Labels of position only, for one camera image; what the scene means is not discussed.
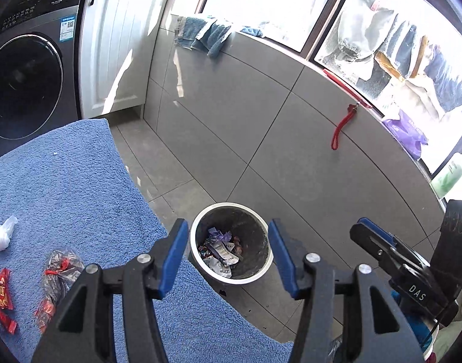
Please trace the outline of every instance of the white cabinet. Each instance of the white cabinet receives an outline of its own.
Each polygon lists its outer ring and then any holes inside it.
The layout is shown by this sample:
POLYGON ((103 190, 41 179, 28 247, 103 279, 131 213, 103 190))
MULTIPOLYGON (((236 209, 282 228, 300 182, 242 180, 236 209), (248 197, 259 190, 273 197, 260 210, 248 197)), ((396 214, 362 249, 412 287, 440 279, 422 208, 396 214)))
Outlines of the white cabinet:
POLYGON ((166 0, 86 0, 80 35, 83 118, 145 103, 166 0))

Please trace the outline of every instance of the energy label sticker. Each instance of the energy label sticker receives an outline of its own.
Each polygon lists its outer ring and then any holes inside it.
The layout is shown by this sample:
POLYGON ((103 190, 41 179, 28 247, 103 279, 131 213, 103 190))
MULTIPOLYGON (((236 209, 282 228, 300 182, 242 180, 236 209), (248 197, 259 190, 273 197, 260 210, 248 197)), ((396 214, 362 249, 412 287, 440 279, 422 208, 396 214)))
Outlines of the energy label sticker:
POLYGON ((76 16, 67 16, 61 19, 60 25, 60 42, 69 41, 75 35, 76 16))

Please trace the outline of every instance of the washing machine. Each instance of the washing machine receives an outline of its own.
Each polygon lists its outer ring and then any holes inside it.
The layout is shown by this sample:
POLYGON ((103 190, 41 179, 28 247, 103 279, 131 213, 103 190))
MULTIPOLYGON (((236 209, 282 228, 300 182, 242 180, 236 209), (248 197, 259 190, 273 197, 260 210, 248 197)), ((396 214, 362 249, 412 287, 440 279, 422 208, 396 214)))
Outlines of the washing machine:
POLYGON ((13 0, 0 17, 0 157, 81 118, 84 0, 13 0))

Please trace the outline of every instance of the washing machine door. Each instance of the washing machine door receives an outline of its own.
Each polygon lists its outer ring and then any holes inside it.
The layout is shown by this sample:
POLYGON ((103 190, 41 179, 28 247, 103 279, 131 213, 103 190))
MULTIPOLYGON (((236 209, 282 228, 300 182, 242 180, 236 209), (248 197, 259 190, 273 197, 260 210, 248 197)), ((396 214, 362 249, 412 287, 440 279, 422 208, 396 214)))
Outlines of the washing machine door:
POLYGON ((40 129, 60 98, 63 67, 47 39, 27 34, 0 48, 0 137, 22 139, 40 129))

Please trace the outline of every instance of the blue rug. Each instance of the blue rug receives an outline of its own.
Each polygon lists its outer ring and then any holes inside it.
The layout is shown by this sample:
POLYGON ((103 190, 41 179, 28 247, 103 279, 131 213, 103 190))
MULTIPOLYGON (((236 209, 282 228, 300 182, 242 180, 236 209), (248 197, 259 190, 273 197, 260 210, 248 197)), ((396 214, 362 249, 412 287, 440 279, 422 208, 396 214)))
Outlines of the blue rug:
MULTIPOLYGON (((10 315, 19 328, 3 340, 21 363, 30 362, 40 337, 33 313, 52 249, 71 247, 85 264, 109 268, 166 234, 126 172, 104 119, 72 123, 0 158, 0 224, 11 214, 19 223, 0 252, 0 269, 12 270, 10 315)), ((126 362, 119 296, 114 306, 116 353, 126 362)), ((288 361, 291 344, 250 325, 186 259, 155 311, 171 363, 288 361)))

